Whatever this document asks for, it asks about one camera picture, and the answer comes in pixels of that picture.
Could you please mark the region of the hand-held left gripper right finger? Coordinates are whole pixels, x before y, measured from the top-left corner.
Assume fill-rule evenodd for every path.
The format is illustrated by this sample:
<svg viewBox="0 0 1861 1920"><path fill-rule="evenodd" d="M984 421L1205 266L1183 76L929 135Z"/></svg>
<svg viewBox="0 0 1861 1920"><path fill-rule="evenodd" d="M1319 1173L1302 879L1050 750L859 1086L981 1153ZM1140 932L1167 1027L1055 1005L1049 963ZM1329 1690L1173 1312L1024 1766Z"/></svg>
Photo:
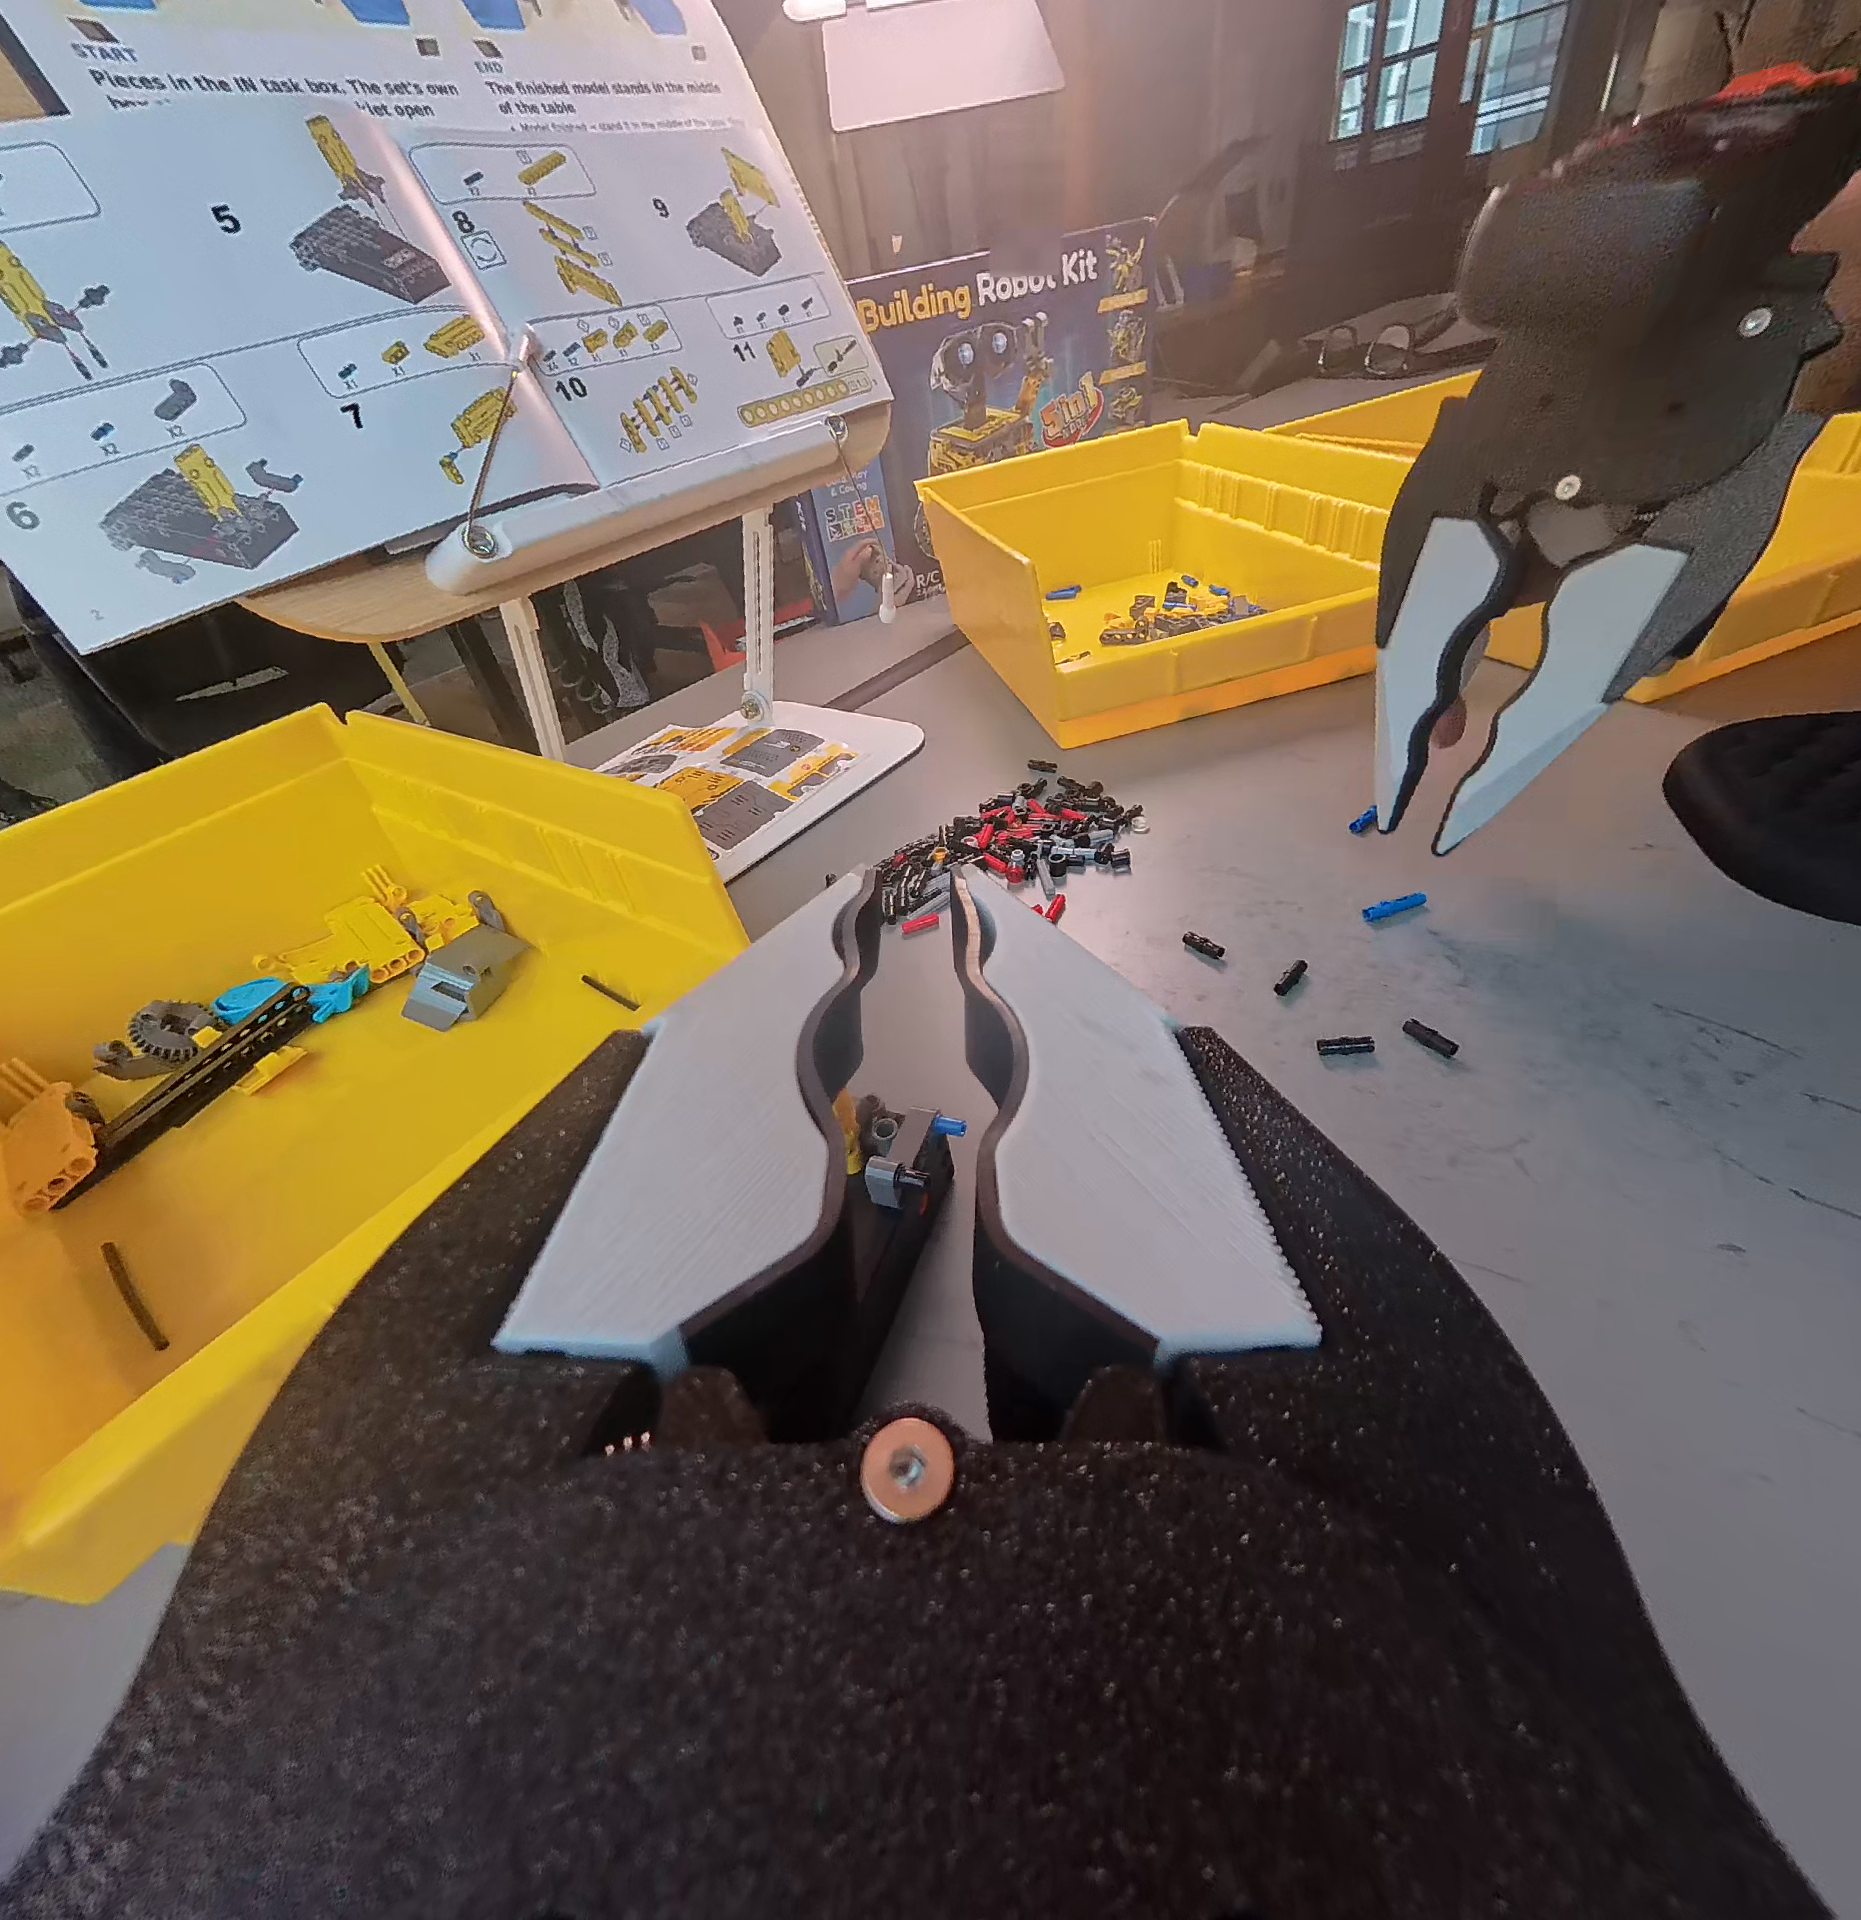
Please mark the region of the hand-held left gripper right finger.
<svg viewBox="0 0 1861 1920"><path fill-rule="evenodd" d="M972 1301L997 1443L1107 1368L1309 1351L1322 1321L1191 1061L1196 1032L990 875L953 890L964 1056L996 1104Z"/></svg>

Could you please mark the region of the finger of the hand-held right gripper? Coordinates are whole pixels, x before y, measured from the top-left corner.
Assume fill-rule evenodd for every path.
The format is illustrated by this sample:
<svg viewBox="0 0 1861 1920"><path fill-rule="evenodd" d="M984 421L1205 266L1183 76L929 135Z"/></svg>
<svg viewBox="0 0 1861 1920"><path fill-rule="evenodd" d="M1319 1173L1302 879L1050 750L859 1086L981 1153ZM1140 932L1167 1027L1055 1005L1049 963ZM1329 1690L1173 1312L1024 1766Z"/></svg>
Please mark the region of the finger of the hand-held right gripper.
<svg viewBox="0 0 1861 1920"><path fill-rule="evenodd" d="M1494 522L1431 520L1375 671L1375 813L1392 833L1428 772L1475 644L1512 602L1515 553Z"/></svg>
<svg viewBox="0 0 1861 1920"><path fill-rule="evenodd" d="M1495 712L1434 833L1435 855L1485 828L1606 714L1615 674L1687 564L1680 548L1632 541L1565 573L1544 609L1538 667Z"/></svg>

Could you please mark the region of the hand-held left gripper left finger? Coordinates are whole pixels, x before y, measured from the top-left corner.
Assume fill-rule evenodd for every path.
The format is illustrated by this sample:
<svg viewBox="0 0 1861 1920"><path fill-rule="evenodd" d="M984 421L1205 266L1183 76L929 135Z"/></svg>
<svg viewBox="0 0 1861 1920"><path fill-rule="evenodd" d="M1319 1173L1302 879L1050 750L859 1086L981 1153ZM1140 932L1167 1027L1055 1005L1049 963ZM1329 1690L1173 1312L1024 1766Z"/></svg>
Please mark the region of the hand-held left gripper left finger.
<svg viewBox="0 0 1861 1920"><path fill-rule="evenodd" d="M846 1426L851 1227L834 1096L881 946L870 869L680 995L506 1309L502 1353L733 1373L771 1437Z"/></svg>

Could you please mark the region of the black and yellow lego model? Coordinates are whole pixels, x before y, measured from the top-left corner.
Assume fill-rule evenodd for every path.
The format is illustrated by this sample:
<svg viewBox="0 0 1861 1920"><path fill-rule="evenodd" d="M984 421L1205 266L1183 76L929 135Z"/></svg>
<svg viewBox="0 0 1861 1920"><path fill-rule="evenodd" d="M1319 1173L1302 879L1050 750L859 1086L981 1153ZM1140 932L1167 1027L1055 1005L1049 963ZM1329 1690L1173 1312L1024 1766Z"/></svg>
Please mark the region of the black and yellow lego model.
<svg viewBox="0 0 1861 1920"><path fill-rule="evenodd" d="M956 1188L953 1142L966 1125L928 1109L891 1109L877 1093L844 1091L832 1110L846 1143L850 1229L848 1332L834 1373L837 1414L856 1425L920 1261Z"/></svg>

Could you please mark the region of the yellow plastic bin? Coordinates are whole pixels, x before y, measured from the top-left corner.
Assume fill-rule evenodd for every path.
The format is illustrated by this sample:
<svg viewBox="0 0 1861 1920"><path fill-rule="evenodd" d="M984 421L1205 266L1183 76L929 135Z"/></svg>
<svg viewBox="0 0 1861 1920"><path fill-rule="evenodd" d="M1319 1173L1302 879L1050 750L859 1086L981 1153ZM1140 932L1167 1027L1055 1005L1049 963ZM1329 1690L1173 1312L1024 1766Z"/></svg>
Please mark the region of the yellow plastic bin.
<svg viewBox="0 0 1861 1920"><path fill-rule="evenodd" d="M69 1207L12 1210L0 1091L0 1592L93 1604L189 1544L322 1319L416 1215L615 1029L726 965L742 923L675 796L310 708L0 830L0 1064L85 1084L159 997L210 1001L387 867L480 892L528 943L482 1018L408 987L299 1038ZM642 1008L580 980L592 974ZM171 1349L114 1296L114 1240Z"/></svg>
<svg viewBox="0 0 1861 1920"><path fill-rule="evenodd" d="M1376 564L1404 474L1382 466L1382 525L1337 494L1338 451L1273 430L1167 423L918 485L950 612L1074 750L1375 671ZM1175 573L1267 614L1057 666L1039 592L1094 606Z"/></svg>
<svg viewBox="0 0 1861 1920"><path fill-rule="evenodd" d="M1281 423L1277 435L1337 449L1344 499L1376 525L1389 514L1382 466L1404 474L1423 451L1441 404L1468 395L1475 372L1458 372L1386 395L1354 400ZM1640 678L1635 706L1774 658L1861 623L1861 414L1824 423L1799 462L1767 548L1746 574L1710 632L1684 658Z"/></svg>

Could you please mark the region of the heap of mixed lego pieces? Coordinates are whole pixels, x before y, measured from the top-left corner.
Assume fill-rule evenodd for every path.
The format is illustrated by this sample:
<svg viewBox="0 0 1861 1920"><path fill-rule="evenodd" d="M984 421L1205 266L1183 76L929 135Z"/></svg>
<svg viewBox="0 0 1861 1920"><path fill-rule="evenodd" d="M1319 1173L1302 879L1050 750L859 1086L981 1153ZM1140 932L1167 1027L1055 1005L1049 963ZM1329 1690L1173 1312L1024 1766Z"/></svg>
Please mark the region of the heap of mixed lego pieces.
<svg viewBox="0 0 1861 1920"><path fill-rule="evenodd" d="M1107 654L1182 642L1271 612L1271 606L1246 592L1194 573L1175 573L1157 591L1140 588L1110 606L1094 606L1085 584L1047 588L1039 602L1057 666L1087 666Z"/></svg>

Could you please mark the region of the pile of small lego pins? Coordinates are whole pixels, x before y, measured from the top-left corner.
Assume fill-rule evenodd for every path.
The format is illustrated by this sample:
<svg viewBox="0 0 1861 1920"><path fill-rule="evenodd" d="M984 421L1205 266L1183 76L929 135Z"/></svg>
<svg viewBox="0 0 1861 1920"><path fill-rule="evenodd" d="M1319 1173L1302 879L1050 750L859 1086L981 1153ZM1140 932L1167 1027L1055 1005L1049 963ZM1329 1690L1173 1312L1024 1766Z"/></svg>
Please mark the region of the pile of small lego pins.
<svg viewBox="0 0 1861 1920"><path fill-rule="evenodd" d="M960 879L990 875L1042 923L1060 924L1069 883L1133 874L1133 843L1146 832L1142 802L1032 759L1024 781L887 852L871 867L877 912L882 924L917 936L943 924Z"/></svg>

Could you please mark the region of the grey lego panel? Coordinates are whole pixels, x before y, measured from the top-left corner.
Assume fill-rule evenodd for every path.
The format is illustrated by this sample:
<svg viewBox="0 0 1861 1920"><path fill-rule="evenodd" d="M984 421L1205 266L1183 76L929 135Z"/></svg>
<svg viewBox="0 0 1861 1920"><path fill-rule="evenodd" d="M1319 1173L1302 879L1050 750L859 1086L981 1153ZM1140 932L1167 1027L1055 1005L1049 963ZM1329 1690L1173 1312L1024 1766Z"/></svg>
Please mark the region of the grey lego panel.
<svg viewBox="0 0 1861 1920"><path fill-rule="evenodd" d="M402 1019L450 1032L484 1015L504 994L516 963L528 953L504 924L477 923L430 953L401 1008Z"/></svg>

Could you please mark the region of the cyan lego piece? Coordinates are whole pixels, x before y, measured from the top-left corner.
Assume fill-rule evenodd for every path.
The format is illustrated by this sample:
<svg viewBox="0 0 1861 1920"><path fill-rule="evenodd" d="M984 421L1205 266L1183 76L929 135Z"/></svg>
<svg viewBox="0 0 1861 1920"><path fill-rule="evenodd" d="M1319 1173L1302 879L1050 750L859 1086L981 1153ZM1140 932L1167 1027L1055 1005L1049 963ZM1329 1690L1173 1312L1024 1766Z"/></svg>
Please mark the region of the cyan lego piece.
<svg viewBox="0 0 1861 1920"><path fill-rule="evenodd" d="M244 980L217 995L213 1001L208 1001L208 1011L217 1022L224 1025L224 1029L229 1029L252 1015L272 995L280 994L290 985L290 980L280 980L277 976ZM307 1008L311 1015L311 1025L322 1025L327 1019L340 1018L342 1013L350 1013L367 995L370 987L372 978L367 967L332 971L327 978L310 983Z"/></svg>

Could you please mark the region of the long black lego beam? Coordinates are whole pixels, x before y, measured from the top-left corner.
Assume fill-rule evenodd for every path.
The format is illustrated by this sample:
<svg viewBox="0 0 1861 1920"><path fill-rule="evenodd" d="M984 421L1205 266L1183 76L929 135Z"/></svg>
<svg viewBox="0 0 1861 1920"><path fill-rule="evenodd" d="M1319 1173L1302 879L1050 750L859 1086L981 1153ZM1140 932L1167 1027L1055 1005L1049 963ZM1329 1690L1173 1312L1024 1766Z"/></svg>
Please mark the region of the long black lego beam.
<svg viewBox="0 0 1861 1920"><path fill-rule="evenodd" d="M73 1197L98 1188L102 1178L130 1163L163 1133L186 1125L217 1096L235 1091L267 1056L295 1044L315 1022L311 995L315 988L307 985L286 985L121 1114L100 1124L85 1120L89 1127L87 1163L78 1175L61 1175L50 1182L46 1210L66 1207Z"/></svg>

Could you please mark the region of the dark lego gear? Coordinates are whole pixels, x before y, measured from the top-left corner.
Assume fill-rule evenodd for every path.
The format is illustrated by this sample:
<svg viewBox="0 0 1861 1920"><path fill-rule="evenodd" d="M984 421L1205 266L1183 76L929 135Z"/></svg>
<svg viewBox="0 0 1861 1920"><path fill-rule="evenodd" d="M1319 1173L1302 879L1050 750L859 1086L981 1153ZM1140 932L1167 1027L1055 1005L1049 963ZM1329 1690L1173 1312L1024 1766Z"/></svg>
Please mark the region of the dark lego gear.
<svg viewBox="0 0 1861 1920"><path fill-rule="evenodd" d="M114 1082L166 1077L214 1044L228 1025L186 1000L152 1000L127 1019L127 1040L93 1049L94 1068Z"/></svg>

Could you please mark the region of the thin black lego axle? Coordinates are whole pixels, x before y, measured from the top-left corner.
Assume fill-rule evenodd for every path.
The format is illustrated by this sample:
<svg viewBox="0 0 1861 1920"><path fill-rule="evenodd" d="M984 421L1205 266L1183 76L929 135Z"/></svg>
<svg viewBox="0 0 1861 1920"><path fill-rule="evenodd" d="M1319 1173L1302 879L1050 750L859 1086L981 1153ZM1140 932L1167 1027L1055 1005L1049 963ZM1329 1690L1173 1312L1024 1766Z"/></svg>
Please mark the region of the thin black lego axle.
<svg viewBox="0 0 1861 1920"><path fill-rule="evenodd" d="M114 1240L102 1242L102 1263L103 1263L107 1276L111 1279L114 1296L127 1307L138 1332L143 1335L143 1341L151 1345L152 1351L158 1351L158 1353L169 1351L173 1342L171 1342L169 1334L161 1329L161 1324L158 1322L154 1312L151 1309L141 1288L133 1279L130 1268L127 1263L127 1257Z"/></svg>

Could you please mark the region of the yellow lego block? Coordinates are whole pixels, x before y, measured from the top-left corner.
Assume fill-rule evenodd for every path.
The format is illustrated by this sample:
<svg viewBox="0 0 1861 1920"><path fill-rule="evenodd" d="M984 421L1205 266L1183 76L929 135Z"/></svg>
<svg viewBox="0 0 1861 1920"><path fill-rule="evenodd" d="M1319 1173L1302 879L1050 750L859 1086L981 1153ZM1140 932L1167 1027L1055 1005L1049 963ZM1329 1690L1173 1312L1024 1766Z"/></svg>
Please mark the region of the yellow lego block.
<svg viewBox="0 0 1861 1920"><path fill-rule="evenodd" d="M98 1173L102 1109L78 1086L41 1077L21 1057L0 1064L0 1091L15 1102L3 1131L12 1210L20 1217L54 1213Z"/></svg>

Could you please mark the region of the person's right hand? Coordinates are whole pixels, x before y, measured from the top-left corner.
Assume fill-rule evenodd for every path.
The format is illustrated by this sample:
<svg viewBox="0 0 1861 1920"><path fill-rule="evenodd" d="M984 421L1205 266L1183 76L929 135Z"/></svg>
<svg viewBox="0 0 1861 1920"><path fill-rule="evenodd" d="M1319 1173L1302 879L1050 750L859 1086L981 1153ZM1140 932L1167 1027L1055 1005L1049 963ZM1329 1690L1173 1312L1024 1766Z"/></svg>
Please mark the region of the person's right hand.
<svg viewBox="0 0 1861 1920"><path fill-rule="evenodd" d="M1861 410L1861 170L1804 227L1802 243L1838 257L1827 302L1842 341L1799 373L1795 404L1819 416Z"/></svg>

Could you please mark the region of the black mesh pad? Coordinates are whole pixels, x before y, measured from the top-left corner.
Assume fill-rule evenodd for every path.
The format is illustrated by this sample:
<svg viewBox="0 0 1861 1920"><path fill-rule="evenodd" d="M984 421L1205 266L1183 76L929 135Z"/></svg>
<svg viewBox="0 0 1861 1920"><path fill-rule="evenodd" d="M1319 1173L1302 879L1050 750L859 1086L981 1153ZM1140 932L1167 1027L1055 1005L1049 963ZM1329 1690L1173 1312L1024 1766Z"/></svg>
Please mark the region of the black mesh pad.
<svg viewBox="0 0 1861 1920"><path fill-rule="evenodd" d="M1738 886L1861 927L1861 710L1702 733L1671 760L1662 792Z"/></svg>

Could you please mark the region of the dark framed window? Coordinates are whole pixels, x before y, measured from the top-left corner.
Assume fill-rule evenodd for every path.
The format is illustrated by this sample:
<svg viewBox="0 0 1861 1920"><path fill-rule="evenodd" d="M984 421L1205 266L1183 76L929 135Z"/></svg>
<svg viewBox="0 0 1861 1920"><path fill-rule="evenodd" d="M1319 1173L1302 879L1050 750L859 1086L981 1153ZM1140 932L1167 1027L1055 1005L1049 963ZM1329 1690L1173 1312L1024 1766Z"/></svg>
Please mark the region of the dark framed window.
<svg viewBox="0 0 1861 1920"><path fill-rule="evenodd" d="M1549 125L1567 3L1356 3L1337 24L1329 164L1489 157Z"/></svg>

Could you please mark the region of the sticker sheet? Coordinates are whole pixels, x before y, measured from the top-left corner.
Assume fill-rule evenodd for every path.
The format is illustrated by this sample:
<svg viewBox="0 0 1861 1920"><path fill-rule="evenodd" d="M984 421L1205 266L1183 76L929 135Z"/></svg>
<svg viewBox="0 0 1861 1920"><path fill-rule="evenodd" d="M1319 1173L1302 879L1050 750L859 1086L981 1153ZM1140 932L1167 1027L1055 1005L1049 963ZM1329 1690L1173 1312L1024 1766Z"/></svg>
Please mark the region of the sticker sheet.
<svg viewBox="0 0 1861 1920"><path fill-rule="evenodd" d="M713 723L663 727L600 772L675 793L715 853L735 852L776 817L846 777L859 751L805 727Z"/></svg>

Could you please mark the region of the blue building kit box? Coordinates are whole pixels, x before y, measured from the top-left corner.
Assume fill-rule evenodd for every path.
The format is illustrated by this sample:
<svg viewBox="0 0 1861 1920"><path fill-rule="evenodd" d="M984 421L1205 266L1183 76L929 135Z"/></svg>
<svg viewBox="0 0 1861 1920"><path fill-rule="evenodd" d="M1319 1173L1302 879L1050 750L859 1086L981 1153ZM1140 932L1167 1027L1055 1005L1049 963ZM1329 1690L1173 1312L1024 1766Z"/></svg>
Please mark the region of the blue building kit box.
<svg viewBox="0 0 1861 1920"><path fill-rule="evenodd" d="M882 451L799 498L821 616L943 592L918 485L1151 421L1157 222L848 281L891 394Z"/></svg>

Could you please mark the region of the white board panel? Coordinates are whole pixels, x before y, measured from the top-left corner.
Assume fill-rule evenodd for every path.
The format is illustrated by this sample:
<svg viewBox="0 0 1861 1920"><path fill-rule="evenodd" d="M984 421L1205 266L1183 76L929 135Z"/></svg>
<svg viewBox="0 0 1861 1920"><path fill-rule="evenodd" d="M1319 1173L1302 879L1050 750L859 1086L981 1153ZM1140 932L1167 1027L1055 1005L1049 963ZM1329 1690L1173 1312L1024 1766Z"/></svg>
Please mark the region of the white board panel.
<svg viewBox="0 0 1861 1920"><path fill-rule="evenodd" d="M846 4L819 31L837 132L1035 99L1066 84L1035 3Z"/></svg>

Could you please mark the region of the open instruction booklet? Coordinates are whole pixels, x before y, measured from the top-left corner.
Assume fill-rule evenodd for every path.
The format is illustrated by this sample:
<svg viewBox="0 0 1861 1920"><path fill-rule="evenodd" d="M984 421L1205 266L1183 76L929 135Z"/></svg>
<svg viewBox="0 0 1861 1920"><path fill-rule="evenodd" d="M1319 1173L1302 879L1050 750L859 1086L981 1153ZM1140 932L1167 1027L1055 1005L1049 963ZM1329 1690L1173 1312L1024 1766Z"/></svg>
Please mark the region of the open instruction booklet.
<svg viewBox="0 0 1861 1920"><path fill-rule="evenodd" d="M890 403L762 125L277 81L0 125L0 562L80 652L374 554L495 606Z"/></svg>

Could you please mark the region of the printed task sheet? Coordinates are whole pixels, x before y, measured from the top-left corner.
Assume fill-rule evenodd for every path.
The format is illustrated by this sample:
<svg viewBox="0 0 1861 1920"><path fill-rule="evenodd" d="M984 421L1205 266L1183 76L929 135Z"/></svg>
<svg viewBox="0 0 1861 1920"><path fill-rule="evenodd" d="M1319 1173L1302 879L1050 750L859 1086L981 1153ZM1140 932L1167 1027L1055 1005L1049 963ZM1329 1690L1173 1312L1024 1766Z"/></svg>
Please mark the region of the printed task sheet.
<svg viewBox="0 0 1861 1920"><path fill-rule="evenodd" d="M0 123L200 101L774 135L713 4L0 3Z"/></svg>

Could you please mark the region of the yellow lego frame piece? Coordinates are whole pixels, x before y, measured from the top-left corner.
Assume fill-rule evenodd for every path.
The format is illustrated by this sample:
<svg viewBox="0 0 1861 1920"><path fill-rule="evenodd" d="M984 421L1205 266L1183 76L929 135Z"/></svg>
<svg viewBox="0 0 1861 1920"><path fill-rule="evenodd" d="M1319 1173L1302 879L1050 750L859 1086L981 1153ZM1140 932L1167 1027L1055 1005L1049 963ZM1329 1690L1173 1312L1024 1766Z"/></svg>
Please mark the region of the yellow lego frame piece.
<svg viewBox="0 0 1861 1920"><path fill-rule="evenodd" d="M372 987L413 974L462 934L482 924L480 894L418 894L387 867L367 867L357 895L322 916L322 934L286 948L259 950L257 976L317 987L364 971Z"/></svg>

